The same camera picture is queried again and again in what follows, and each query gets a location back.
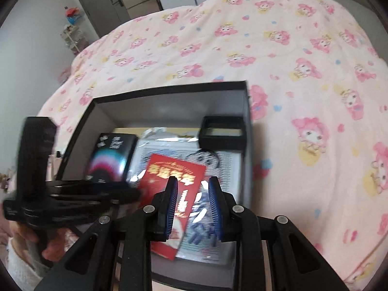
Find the blue cartoon puzzle pack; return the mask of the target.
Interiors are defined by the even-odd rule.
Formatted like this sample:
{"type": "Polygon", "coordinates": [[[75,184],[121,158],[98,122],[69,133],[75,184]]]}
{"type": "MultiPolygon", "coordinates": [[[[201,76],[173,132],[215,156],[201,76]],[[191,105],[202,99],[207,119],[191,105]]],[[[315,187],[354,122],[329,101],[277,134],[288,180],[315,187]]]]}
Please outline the blue cartoon puzzle pack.
{"type": "Polygon", "coordinates": [[[152,243],[152,252],[170,261],[227,265],[234,245],[223,241],[216,193],[238,196],[240,175],[239,153],[201,148],[193,141],[141,139],[127,177],[141,191],[141,205],[149,205],[167,182],[178,184],[168,239],[152,243]]]}

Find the red portrait envelope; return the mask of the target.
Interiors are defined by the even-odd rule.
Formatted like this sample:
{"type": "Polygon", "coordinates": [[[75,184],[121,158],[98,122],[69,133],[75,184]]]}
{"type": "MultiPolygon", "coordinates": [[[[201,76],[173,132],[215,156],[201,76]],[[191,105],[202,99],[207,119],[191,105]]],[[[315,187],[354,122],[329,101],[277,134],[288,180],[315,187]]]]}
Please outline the red portrait envelope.
{"type": "Polygon", "coordinates": [[[159,154],[152,154],[140,179],[138,188],[141,191],[140,206],[151,204],[154,195],[165,191],[171,184],[168,195],[167,222],[162,235],[164,242],[153,242],[151,251],[170,261],[174,260],[184,238],[189,214],[191,213],[206,167],[184,160],[159,154]]]}

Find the black purple card box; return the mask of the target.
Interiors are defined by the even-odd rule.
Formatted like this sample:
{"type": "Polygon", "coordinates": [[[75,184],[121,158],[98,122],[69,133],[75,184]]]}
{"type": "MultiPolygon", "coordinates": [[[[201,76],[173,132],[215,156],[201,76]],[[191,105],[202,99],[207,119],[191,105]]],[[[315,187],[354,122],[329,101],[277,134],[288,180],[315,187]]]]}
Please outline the black purple card box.
{"type": "Polygon", "coordinates": [[[94,183],[125,181],[138,140],[133,134],[101,133],[86,168],[86,180],[94,183]]]}

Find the black storage box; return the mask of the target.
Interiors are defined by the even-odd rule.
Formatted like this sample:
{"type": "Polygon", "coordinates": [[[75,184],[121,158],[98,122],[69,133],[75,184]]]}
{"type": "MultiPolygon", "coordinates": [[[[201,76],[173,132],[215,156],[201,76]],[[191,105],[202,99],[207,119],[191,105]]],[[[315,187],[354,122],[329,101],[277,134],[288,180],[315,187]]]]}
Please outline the black storage box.
{"type": "MultiPolygon", "coordinates": [[[[152,155],[158,154],[206,167],[216,175],[224,192],[244,207],[252,205],[252,125],[247,84],[243,81],[155,87],[99,97],[89,104],[78,124],[58,169],[57,179],[83,179],[92,167],[91,157],[102,133],[117,128],[139,136],[127,178],[139,185],[152,155]],[[217,139],[199,141],[205,117],[218,117],[218,129],[227,117],[243,120],[247,141],[242,149],[217,139]]],[[[202,184],[193,213],[178,242],[174,260],[152,256],[155,281],[181,290],[230,290],[234,280],[235,245],[215,238],[207,185],[202,184]]]]}

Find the pink cartoon print blanket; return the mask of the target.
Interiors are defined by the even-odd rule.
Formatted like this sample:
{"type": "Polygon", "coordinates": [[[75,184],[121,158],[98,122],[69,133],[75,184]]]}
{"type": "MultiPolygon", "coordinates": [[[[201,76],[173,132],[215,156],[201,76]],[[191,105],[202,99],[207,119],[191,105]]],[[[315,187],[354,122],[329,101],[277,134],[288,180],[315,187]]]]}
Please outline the pink cartoon print blanket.
{"type": "Polygon", "coordinates": [[[64,149],[90,101],[246,81],[259,212],[285,214],[351,290],[387,254],[387,64],[333,0],[207,0],[91,44],[43,105],[64,149]]]}

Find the grey door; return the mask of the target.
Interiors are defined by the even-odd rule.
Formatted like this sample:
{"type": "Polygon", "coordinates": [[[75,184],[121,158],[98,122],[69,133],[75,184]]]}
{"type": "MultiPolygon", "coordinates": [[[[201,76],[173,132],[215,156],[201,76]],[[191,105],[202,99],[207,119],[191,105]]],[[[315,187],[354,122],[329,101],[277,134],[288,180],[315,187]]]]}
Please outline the grey door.
{"type": "Polygon", "coordinates": [[[79,0],[96,34],[101,38],[129,21],[122,0],[79,0]]]}

